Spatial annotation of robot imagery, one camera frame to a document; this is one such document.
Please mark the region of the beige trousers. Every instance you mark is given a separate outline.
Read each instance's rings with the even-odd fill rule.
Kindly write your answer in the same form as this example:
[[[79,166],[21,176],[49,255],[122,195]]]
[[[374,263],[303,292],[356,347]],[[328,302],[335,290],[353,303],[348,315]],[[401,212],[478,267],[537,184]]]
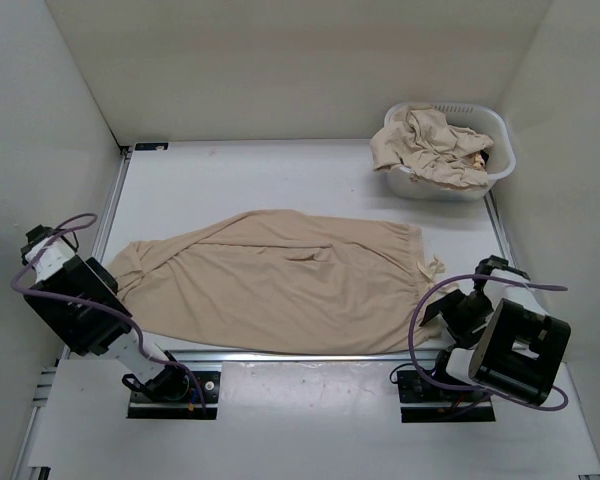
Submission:
[[[109,264],[146,331],[282,354],[400,352],[441,333],[411,326],[431,286],[418,227],[249,211],[164,240],[134,241]]]

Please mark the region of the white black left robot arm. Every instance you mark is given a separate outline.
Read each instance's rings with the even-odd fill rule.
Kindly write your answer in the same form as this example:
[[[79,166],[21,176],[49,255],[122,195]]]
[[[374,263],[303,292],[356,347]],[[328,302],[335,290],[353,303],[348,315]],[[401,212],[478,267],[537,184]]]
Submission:
[[[78,254],[78,242],[59,228],[38,225],[21,249],[35,283],[12,287],[64,344],[79,356],[116,360],[128,373],[122,383],[150,402],[186,402],[196,388],[175,358],[144,340],[139,325],[117,298],[118,283],[93,257]]]

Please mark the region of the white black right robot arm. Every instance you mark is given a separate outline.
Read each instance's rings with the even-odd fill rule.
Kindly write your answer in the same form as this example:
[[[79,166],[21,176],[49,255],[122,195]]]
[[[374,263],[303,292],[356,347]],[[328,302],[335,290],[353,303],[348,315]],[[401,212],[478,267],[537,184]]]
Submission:
[[[461,391],[483,391],[543,407],[571,337],[568,323],[530,298],[490,299],[480,289],[468,295],[455,289],[432,302],[420,324],[436,318],[454,343],[426,373],[435,396],[450,400]]]

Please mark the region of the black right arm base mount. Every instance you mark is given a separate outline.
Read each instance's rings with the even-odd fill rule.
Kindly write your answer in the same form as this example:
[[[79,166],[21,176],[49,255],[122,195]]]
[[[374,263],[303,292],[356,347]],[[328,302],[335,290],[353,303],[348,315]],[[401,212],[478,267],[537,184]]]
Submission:
[[[425,382],[410,364],[395,367],[389,381],[398,389],[403,424],[496,421],[491,400],[484,394],[435,387]]]

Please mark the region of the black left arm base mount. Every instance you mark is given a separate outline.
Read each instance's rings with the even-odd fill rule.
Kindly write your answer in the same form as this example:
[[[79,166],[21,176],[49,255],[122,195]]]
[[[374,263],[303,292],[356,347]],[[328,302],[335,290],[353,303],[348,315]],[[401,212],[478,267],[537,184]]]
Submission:
[[[166,366],[156,377],[141,382],[125,374],[121,382],[130,391],[127,417],[150,420],[215,420],[221,371],[194,370],[196,382],[182,370]]]

